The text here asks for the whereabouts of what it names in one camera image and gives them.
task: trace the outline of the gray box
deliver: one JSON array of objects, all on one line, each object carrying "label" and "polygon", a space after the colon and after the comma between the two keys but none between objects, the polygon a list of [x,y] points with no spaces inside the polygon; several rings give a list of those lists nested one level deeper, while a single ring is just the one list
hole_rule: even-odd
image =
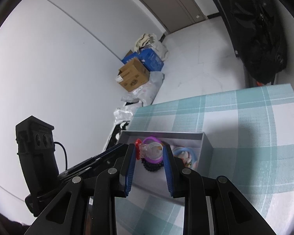
[{"label": "gray box", "polygon": [[[171,149],[178,146],[191,147],[198,157],[197,172],[207,177],[213,148],[204,132],[137,132],[122,131],[118,143],[130,144],[140,138],[154,136],[170,144]],[[184,198],[173,199],[168,191],[164,168],[156,172],[147,171],[141,160],[136,160],[132,186],[148,191],[156,196],[175,203],[184,204]]]}]

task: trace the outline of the white plastic bag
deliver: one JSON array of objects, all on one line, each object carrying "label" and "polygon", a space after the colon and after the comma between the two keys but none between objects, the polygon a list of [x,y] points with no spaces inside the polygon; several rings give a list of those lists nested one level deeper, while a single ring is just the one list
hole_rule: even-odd
[{"label": "white plastic bag", "polygon": [[157,36],[154,33],[151,35],[151,39],[149,40],[147,46],[150,46],[162,61],[165,61],[168,58],[168,49],[157,39]]},{"label": "white plastic bag", "polygon": [[150,105],[156,97],[163,82],[163,73],[160,71],[151,71],[149,81],[140,87],[136,88],[132,92],[126,93],[122,96],[121,101],[125,102],[137,102],[138,100],[143,102],[143,106]]},{"label": "white plastic bag", "polygon": [[115,116],[115,125],[118,125],[122,122],[130,122],[132,120],[132,117],[135,114],[135,111],[137,108],[142,107],[142,103],[138,102],[138,103],[134,103],[134,104],[130,104],[130,105],[126,105],[124,107],[121,108],[117,108],[113,114]]},{"label": "white plastic bag", "polygon": [[139,54],[141,48],[151,48],[162,61],[165,61],[169,56],[168,49],[157,39],[154,33],[145,33],[135,42],[134,51]]}]

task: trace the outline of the black backpack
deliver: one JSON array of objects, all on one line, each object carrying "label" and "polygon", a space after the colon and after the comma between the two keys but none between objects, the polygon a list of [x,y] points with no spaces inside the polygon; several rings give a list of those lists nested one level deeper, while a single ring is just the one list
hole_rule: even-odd
[{"label": "black backpack", "polygon": [[250,75],[260,83],[271,82],[286,68],[287,44],[272,0],[219,0],[232,36]]}]

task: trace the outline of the plaid tablecloth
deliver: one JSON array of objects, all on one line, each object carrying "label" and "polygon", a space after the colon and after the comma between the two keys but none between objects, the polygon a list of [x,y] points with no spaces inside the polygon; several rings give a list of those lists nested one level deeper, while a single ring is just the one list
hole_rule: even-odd
[{"label": "plaid tablecloth", "polygon": [[[294,230],[291,85],[229,91],[139,108],[134,131],[205,132],[209,177],[225,175],[278,234]],[[132,188],[116,200],[118,234],[182,234],[184,208]]]}]

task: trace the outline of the purple ring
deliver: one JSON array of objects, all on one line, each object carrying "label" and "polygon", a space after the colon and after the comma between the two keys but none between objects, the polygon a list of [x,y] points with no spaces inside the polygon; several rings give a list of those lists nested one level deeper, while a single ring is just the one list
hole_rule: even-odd
[{"label": "purple ring", "polygon": [[[147,138],[145,138],[145,139],[143,140],[143,144],[146,144],[146,141],[148,141],[148,140],[152,140],[153,142],[162,143],[162,142],[161,142],[160,140],[158,140],[156,137],[154,137],[154,136],[149,136],[149,137],[147,137]],[[151,164],[158,164],[158,163],[160,163],[160,162],[163,161],[163,156],[159,157],[157,160],[153,160],[153,159],[150,159],[150,158],[148,158],[148,157],[145,157],[145,160],[148,161],[148,162],[151,163]]]}]

